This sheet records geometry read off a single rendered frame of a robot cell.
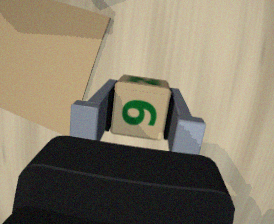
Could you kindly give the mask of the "beige block with green number 6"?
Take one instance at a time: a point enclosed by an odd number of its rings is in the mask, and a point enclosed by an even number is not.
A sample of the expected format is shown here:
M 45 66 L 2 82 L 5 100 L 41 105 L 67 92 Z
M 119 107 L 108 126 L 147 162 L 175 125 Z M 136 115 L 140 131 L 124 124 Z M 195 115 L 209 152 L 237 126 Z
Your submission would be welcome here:
M 170 96 L 166 80 L 124 74 L 115 84 L 110 132 L 162 140 Z

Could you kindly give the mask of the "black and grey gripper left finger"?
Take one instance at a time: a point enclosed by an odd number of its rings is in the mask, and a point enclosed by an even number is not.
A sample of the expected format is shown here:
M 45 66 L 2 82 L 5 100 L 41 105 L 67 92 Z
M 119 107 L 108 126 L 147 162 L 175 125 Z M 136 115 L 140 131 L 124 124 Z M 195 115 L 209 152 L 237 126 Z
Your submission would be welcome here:
M 100 141 L 112 121 L 115 83 L 109 79 L 88 101 L 76 100 L 70 111 L 70 136 Z

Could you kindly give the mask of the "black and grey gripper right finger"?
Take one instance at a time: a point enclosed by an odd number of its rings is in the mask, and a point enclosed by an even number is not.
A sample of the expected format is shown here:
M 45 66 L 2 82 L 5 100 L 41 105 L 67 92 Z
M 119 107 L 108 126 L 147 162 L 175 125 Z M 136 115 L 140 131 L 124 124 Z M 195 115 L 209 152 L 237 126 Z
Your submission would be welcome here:
M 206 124 L 202 118 L 192 117 L 179 89 L 171 88 L 171 96 L 164 128 L 169 151 L 199 155 Z

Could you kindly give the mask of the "tan flat mat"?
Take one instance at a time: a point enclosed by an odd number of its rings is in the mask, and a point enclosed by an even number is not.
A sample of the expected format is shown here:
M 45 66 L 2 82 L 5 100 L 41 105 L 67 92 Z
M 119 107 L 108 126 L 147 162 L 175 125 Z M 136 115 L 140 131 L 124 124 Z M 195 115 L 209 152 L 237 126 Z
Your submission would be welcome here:
M 0 108 L 69 136 L 110 19 L 54 0 L 0 0 Z

